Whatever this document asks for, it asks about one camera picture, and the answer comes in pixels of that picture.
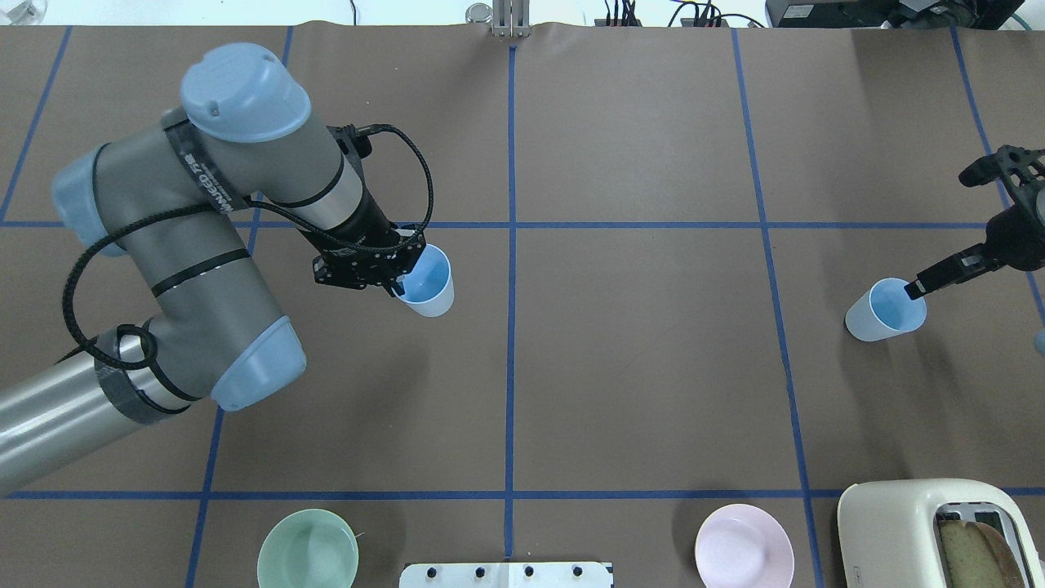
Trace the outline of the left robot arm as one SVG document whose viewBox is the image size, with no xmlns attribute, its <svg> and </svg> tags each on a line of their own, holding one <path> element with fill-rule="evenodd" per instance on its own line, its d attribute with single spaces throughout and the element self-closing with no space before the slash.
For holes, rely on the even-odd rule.
<svg viewBox="0 0 1045 588">
<path fill-rule="evenodd" d="M 363 177 L 392 124 L 330 127 L 268 48 L 231 43 L 190 66 L 160 123 L 97 146 L 53 180 L 85 246 L 60 298 L 75 350 L 2 392 L 2 494 L 210 398 L 237 411 L 291 385 L 307 360 L 231 213 L 294 224 L 318 284 L 400 296 L 426 246 L 389 222 Z M 95 256 L 129 256 L 159 313 L 94 336 L 74 297 Z"/>
</svg>

